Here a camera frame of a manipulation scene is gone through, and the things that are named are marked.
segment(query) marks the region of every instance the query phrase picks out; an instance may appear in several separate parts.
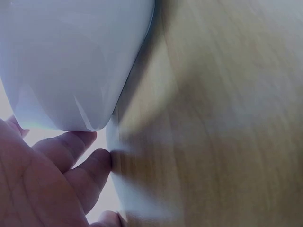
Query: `finger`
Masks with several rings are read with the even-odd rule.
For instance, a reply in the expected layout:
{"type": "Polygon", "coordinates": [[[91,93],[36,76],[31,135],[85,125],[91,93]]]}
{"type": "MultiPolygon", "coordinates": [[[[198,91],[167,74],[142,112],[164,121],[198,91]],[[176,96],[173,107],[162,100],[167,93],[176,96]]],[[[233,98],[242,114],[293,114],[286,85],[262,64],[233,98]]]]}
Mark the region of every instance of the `finger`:
{"type": "Polygon", "coordinates": [[[64,174],[74,188],[85,214],[97,203],[110,171],[110,153],[98,149],[81,165],[64,174]]]}
{"type": "Polygon", "coordinates": [[[105,211],[99,221],[91,224],[90,227],[122,227],[120,217],[112,211],[105,211]]]}
{"type": "Polygon", "coordinates": [[[8,118],[6,120],[6,124],[8,124],[22,138],[24,138],[29,133],[29,130],[22,129],[20,127],[15,116],[11,116],[10,118],[8,118]]]}
{"type": "Polygon", "coordinates": [[[96,132],[67,132],[37,142],[33,149],[43,153],[62,172],[70,170],[97,137],[96,132]]]}

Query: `wood grain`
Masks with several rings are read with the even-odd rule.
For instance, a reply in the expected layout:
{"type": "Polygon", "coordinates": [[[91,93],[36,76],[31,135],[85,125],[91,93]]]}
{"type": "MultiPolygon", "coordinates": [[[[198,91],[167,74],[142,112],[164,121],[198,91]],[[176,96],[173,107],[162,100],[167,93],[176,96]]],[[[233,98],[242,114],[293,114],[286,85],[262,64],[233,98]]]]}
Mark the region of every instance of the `wood grain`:
{"type": "Polygon", "coordinates": [[[303,226],[303,2],[163,0],[107,126],[130,227],[303,226]]]}

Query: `skin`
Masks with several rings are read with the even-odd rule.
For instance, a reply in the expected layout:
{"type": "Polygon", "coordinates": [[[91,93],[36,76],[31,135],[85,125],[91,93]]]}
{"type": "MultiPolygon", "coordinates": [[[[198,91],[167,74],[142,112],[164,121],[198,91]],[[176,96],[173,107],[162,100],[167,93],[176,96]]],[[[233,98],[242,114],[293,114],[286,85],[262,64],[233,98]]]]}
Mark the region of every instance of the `skin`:
{"type": "Polygon", "coordinates": [[[110,154],[98,149],[73,166],[97,134],[67,132],[29,147],[27,133],[14,117],[0,119],[0,226],[121,227],[114,212],[91,225],[85,218],[110,173],[110,154]]]}

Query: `wooden surface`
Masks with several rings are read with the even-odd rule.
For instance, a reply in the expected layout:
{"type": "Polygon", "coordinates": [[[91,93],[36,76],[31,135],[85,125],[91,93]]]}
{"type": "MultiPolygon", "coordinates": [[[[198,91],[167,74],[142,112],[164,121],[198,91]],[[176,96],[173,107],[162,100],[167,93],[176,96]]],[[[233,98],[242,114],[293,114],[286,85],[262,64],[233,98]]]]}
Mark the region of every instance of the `wooden surface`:
{"type": "Polygon", "coordinates": [[[303,1],[158,2],[107,140],[130,227],[302,227],[303,1]]]}

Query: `curved white surface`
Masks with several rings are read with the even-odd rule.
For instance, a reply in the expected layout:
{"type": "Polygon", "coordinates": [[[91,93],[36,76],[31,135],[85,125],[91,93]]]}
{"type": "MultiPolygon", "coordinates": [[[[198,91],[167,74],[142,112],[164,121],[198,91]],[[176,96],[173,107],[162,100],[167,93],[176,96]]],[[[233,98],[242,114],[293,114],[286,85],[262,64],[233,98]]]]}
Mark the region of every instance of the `curved white surface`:
{"type": "Polygon", "coordinates": [[[103,128],[153,9],[154,0],[1,0],[0,76],[21,127],[103,128]]]}

